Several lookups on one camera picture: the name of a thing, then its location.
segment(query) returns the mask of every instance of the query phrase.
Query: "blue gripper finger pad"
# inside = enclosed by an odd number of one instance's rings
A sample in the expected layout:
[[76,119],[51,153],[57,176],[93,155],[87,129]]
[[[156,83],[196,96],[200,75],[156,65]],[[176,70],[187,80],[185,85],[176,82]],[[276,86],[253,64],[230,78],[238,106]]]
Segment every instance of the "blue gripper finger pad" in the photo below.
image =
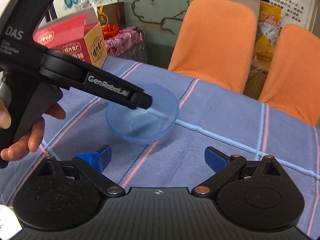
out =
[[204,160],[207,165],[215,172],[219,172],[228,165],[228,160],[207,147],[204,151]]
[[91,167],[102,173],[111,161],[111,147],[106,145],[94,153],[79,153],[75,157],[83,159]]

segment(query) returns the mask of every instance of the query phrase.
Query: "pink stripe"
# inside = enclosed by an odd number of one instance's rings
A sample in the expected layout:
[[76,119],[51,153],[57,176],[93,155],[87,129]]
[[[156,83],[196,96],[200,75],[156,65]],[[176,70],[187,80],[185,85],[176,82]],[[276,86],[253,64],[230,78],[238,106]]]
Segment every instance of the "pink stripe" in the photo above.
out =
[[[319,139],[318,139],[318,134],[317,134],[316,128],[313,127],[313,130],[315,131],[316,146],[317,146],[317,168],[316,168],[316,173],[319,174],[319,173],[320,173],[320,147],[319,147]],[[316,200],[315,200],[315,204],[313,205],[313,210],[312,210],[311,219],[310,219],[310,223],[309,223],[309,228],[308,228],[308,232],[307,232],[307,235],[308,235],[308,236],[310,236],[310,233],[311,233],[313,221],[314,221],[314,219],[315,219],[316,210],[317,210],[318,203],[319,203],[319,198],[320,198],[320,193],[319,193],[319,179],[316,179]]]
[[129,76],[137,67],[139,67],[140,65],[142,65],[143,63],[138,63],[137,65],[135,65],[132,70],[128,71],[123,77],[122,79],[125,79],[127,76]]
[[42,144],[40,144],[39,148],[45,156],[50,156],[49,152],[42,146]]
[[68,132],[68,130],[69,130],[76,122],[78,122],[78,120],[79,120],[82,116],[84,116],[84,114],[85,114],[86,112],[88,112],[89,109],[90,109],[92,106],[94,106],[94,105],[95,105],[96,103],[98,103],[100,100],[101,100],[101,98],[98,98],[97,100],[95,100],[94,102],[92,102],[91,105],[89,105],[89,106],[87,107],[87,109],[85,109],[76,119],[74,119],[73,122],[71,122],[71,123],[69,124],[69,126],[63,131],[63,133],[60,134],[60,135],[58,136],[58,138],[52,143],[51,147],[55,146],[56,143],[62,138],[62,136],[64,136],[64,135]]
[[262,143],[262,152],[266,152],[267,150],[267,142],[269,135],[269,116],[270,116],[270,107],[266,105],[266,117],[264,123],[264,135],[263,135],[263,143]]
[[187,99],[190,97],[192,94],[193,90],[195,90],[196,84],[199,82],[199,79],[196,79],[196,81],[193,83],[191,89],[189,90],[188,94],[184,97],[184,99],[180,102],[179,104],[179,109],[181,109],[184,105],[184,103],[187,101]]
[[143,163],[146,161],[146,159],[150,156],[151,152],[154,150],[154,148],[157,146],[157,144],[159,143],[159,141],[151,144],[150,148],[148,149],[148,151],[146,152],[146,154],[143,156],[143,158],[140,160],[140,162],[138,163],[138,165],[133,169],[133,171],[130,173],[130,175],[127,177],[126,181],[122,184],[121,187],[125,188],[129,182],[132,180],[132,178],[135,176],[135,174],[138,172],[138,170],[141,168],[141,166],[143,165]]
[[[125,79],[127,76],[129,76],[138,66],[142,65],[143,63],[138,63],[137,65],[135,65],[130,71],[128,71],[123,77],[121,77],[122,79]],[[84,114],[86,112],[88,112],[88,110],[94,106],[96,103],[98,103],[101,100],[101,98],[98,98],[96,101],[92,102],[76,119],[73,120],[73,122],[71,122],[69,124],[69,126],[63,131],[62,134],[59,135],[59,137],[52,143],[51,147],[55,146],[57,144],[57,142],[62,138],[62,136],[64,136],[68,130],[76,123],[78,122],[78,120],[84,116]]]
[[[179,109],[181,109],[181,107],[183,107],[184,103],[187,101],[187,99],[190,97],[190,95],[192,94],[193,90],[195,90],[195,86],[198,83],[199,79],[197,79],[193,85],[191,86],[189,92],[187,93],[187,95],[183,98],[183,100],[180,102],[179,104]],[[142,157],[142,159],[139,161],[138,165],[133,169],[133,171],[130,173],[130,175],[127,177],[127,179],[125,180],[125,182],[122,184],[121,187],[125,188],[127,187],[127,185],[129,184],[129,182],[132,180],[132,178],[136,175],[136,173],[138,172],[138,170],[141,168],[141,166],[144,164],[144,162],[146,161],[146,159],[150,156],[150,154],[152,153],[152,151],[154,150],[154,148],[157,146],[157,144],[159,143],[159,141],[151,144],[150,148],[148,149],[148,151],[145,153],[145,155]]]

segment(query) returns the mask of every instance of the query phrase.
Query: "pink floral cloth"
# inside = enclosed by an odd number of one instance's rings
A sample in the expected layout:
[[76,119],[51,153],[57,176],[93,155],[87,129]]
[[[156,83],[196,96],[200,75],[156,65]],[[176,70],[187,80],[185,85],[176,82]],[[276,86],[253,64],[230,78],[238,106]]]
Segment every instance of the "pink floral cloth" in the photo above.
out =
[[131,49],[134,45],[142,43],[143,34],[136,27],[126,27],[119,30],[119,33],[104,41],[108,56],[118,57],[122,53]]

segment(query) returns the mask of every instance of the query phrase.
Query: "bowl rim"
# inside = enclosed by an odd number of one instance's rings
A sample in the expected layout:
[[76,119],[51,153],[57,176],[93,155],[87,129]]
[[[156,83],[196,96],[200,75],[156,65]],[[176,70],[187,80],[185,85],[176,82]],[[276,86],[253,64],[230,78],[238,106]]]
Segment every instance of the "bowl rim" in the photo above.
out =
[[106,110],[105,110],[106,121],[107,121],[107,124],[109,125],[109,127],[110,127],[119,137],[127,138],[127,139],[132,139],[132,140],[134,140],[134,139],[135,139],[135,140],[145,140],[145,139],[149,139],[149,138],[158,136],[158,135],[164,133],[165,131],[167,131],[168,129],[170,129],[170,128],[175,124],[175,122],[176,122],[176,120],[177,120],[177,118],[178,118],[178,116],[179,116],[179,111],[180,111],[180,109],[179,109],[179,101],[178,101],[178,99],[176,98],[176,96],[174,95],[174,93],[173,93],[172,91],[170,91],[169,89],[167,89],[166,87],[164,87],[164,86],[162,86],[162,85],[155,84],[155,83],[139,83],[139,84],[137,84],[136,86],[142,87],[142,86],[144,86],[144,85],[156,85],[156,86],[159,86],[159,87],[161,87],[161,88],[163,88],[163,89],[166,89],[167,91],[170,92],[170,96],[171,96],[172,98],[174,98],[175,101],[177,102],[177,114],[176,114],[176,116],[175,116],[175,119],[174,119],[174,121],[173,121],[166,129],[164,129],[163,131],[161,131],[161,132],[159,132],[159,133],[156,133],[156,134],[154,134],[154,135],[147,136],[147,137],[131,137],[131,136],[125,136],[125,135],[117,132],[117,131],[113,128],[113,126],[110,125],[109,117],[108,117],[108,114],[107,114],[107,113],[108,113],[108,111],[110,111],[110,109],[111,109],[113,106],[116,106],[117,103],[108,101],[108,105],[107,105]]

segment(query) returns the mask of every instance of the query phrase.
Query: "red box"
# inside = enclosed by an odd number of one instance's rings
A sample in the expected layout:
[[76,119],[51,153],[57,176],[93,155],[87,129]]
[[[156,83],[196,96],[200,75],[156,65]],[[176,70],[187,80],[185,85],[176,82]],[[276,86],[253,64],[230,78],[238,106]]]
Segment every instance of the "red box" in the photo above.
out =
[[99,20],[93,8],[52,21],[39,28],[33,39],[98,68],[107,57]]

